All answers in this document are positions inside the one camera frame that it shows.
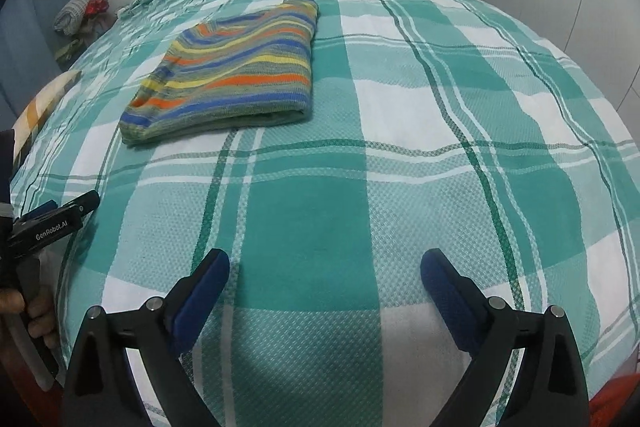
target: striped knit sweater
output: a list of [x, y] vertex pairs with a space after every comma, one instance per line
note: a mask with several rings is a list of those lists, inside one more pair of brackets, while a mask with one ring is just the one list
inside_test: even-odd
[[317, 16], [314, 0], [286, 0], [183, 31], [120, 117], [123, 142], [308, 117]]

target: orange and cream pillow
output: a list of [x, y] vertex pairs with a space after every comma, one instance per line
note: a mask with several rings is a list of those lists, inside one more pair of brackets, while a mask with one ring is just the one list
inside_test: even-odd
[[69, 70], [54, 78], [34, 97], [14, 123], [14, 174], [24, 163], [36, 136], [65, 93], [76, 85], [80, 70]]

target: human hand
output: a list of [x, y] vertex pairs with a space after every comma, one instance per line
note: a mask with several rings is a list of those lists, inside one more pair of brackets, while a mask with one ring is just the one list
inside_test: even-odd
[[[24, 311], [24, 299], [20, 292], [11, 289], [0, 290], [0, 314]], [[56, 314], [53, 309], [53, 295], [49, 287], [40, 286], [40, 291], [27, 306], [27, 313], [33, 319], [28, 326], [29, 334], [37, 339], [44, 338], [49, 349], [59, 343], [56, 331]]]

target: metal screw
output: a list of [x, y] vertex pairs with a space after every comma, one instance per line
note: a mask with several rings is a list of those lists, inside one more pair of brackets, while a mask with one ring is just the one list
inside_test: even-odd
[[147, 302], [145, 302], [146, 309], [150, 311], [156, 311], [162, 308], [162, 297], [151, 297]]
[[89, 317], [90, 319], [96, 319], [97, 317], [100, 316], [101, 313], [102, 313], [102, 306], [91, 306], [86, 311], [86, 316]]
[[507, 303], [502, 297], [497, 297], [495, 295], [493, 297], [489, 297], [489, 306], [491, 306], [491, 308], [493, 308], [494, 310], [501, 310], [506, 305]]
[[564, 317], [564, 310], [560, 306], [554, 304], [553, 306], [551, 306], [551, 308], [549, 308], [549, 311], [551, 311], [551, 314], [554, 317]]

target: green plaid bedspread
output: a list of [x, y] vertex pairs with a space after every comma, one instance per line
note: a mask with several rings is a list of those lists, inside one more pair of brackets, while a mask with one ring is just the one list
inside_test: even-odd
[[439, 247], [487, 295], [565, 308], [593, 395], [639, 339], [640, 153], [573, 61], [484, 2], [316, 0], [309, 122], [123, 145], [180, 31], [282, 1], [136, 0], [79, 59], [13, 183], [18, 215], [102, 196], [56, 245], [66, 359], [89, 306], [138, 307], [219, 247], [232, 274], [183, 363], [223, 425], [425, 426], [468, 363], [420, 284]]

